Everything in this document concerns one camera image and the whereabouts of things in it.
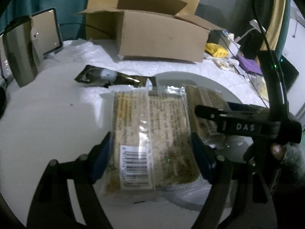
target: teal curtain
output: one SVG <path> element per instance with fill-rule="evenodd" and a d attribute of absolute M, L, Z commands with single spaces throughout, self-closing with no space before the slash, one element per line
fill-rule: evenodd
<path fill-rule="evenodd" d="M 30 15 L 51 7 L 56 8 L 58 23 L 84 23 L 77 12 L 87 7 L 88 0 L 12 0 L 0 18 L 0 30 L 15 17 Z M 63 40 L 85 38 L 85 28 L 80 25 L 65 25 L 60 29 Z"/>
<path fill-rule="evenodd" d="M 275 54 L 278 60 L 280 60 L 281 58 L 288 34 L 289 21 L 290 21 L 290 1 L 291 0 L 286 0 L 280 35 L 279 35 L 278 43 L 275 48 Z"/>

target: white cloth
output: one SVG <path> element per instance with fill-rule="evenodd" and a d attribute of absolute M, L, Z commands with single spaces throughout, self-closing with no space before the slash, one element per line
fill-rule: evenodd
<path fill-rule="evenodd" d="M 113 41 L 65 42 L 62 51 L 45 59 L 32 83 L 19 88 L 14 81 L 9 86 L 8 106 L 0 120 L 0 189 L 23 224 L 48 161 L 53 158 L 59 162 L 74 160 L 88 153 L 110 130 L 111 105 L 107 89 L 86 88 L 74 81 L 86 64 L 132 75 L 191 72 L 220 83 L 243 103 L 262 105 L 243 77 L 222 71 L 208 60 L 193 64 L 120 61 Z M 76 217 L 82 222 L 73 192 L 71 197 Z M 190 228 L 198 216 L 198 212 L 182 209 L 168 201 L 131 207 L 105 204 L 104 209 L 114 228 L 125 229 Z"/>

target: black snack wrapper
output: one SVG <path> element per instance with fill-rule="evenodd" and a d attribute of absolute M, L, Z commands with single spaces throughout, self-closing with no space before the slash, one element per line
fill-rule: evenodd
<path fill-rule="evenodd" d="M 78 83 L 108 88 L 111 85 L 132 85 L 138 87 L 156 87 L 155 77 L 129 76 L 106 68 L 86 65 L 75 78 Z"/>

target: barcode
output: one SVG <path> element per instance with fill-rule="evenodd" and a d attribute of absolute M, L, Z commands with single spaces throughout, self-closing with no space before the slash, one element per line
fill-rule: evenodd
<path fill-rule="evenodd" d="M 152 189 L 148 149 L 122 145 L 120 149 L 120 181 L 122 190 Z"/>

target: plastic wrap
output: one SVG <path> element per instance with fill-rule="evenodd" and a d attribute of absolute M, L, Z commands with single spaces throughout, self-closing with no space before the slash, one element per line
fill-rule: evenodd
<path fill-rule="evenodd" d="M 187 85 L 185 87 L 188 101 L 188 114 L 190 128 L 196 132 L 200 139 L 211 148 L 222 149 L 229 145 L 240 145 L 244 142 L 243 136 L 228 136 L 217 132 L 216 123 L 210 120 L 198 118 L 195 115 L 195 107 L 204 105 L 230 111 L 228 103 L 223 99 L 221 92 L 203 87 Z"/>
<path fill-rule="evenodd" d="M 101 195 L 116 201 L 155 198 L 157 190 L 196 181 L 184 89 L 114 93 L 113 149 Z"/>
<path fill-rule="evenodd" d="M 231 207 L 234 203 L 237 181 L 232 180 L 225 203 L 225 207 Z M 201 211 L 209 196 L 212 185 L 200 175 L 199 178 L 188 184 L 172 185 L 166 187 L 162 193 L 170 202 L 194 211 Z"/>
<path fill-rule="evenodd" d="M 114 70 L 86 65 L 77 75 L 75 81 L 92 86 L 102 86 L 108 88 L 111 85 L 130 85 L 135 88 L 156 87 L 155 77 L 129 76 Z"/>

